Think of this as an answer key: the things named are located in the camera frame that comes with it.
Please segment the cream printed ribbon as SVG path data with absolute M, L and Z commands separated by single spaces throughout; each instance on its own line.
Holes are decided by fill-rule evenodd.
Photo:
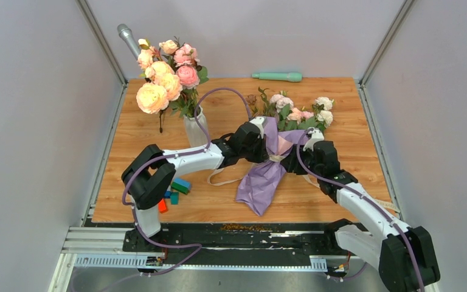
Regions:
M 236 201 L 246 203 L 256 215 L 262 216 L 272 203 L 277 186 L 286 173 L 281 162 L 290 157 L 291 155 L 270 155 L 269 160 L 253 164 L 242 178 L 212 183 L 212 177 L 223 171 L 218 169 L 208 176 L 207 183 L 211 186 L 222 186 L 239 181 Z

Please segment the purple flower bouquet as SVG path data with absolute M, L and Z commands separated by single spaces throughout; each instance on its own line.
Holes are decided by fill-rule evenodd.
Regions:
M 249 95 L 247 103 L 255 117 L 266 118 L 264 130 L 269 156 L 286 156 L 293 145 L 307 141 L 307 138 L 300 138 L 305 130 L 314 127 L 324 132 L 333 123 L 334 99 L 317 97 L 307 109 L 296 107 L 286 91 L 272 96 L 268 96 L 265 89 L 258 91 L 260 96 Z

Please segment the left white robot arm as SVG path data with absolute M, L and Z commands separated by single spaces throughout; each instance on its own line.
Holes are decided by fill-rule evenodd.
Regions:
M 235 165 L 240 159 L 261 163 L 268 159 L 265 149 L 264 117 L 242 124 L 236 132 L 210 143 L 183 150 L 161 150 L 151 144 L 121 175 L 125 196 L 130 196 L 136 227 L 142 231 L 138 242 L 147 251 L 162 243 L 158 204 L 174 179 L 201 170 L 217 170 Z

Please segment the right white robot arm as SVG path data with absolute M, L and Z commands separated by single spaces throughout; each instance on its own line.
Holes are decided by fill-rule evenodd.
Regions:
M 288 173 L 312 175 L 319 188 L 350 211 L 363 225 L 341 219 L 330 223 L 323 245 L 331 254 L 354 253 L 379 272 L 389 291 L 424 291 L 441 279 L 430 233 L 411 227 L 371 197 L 362 184 L 340 166 L 332 141 L 293 145 L 280 161 Z

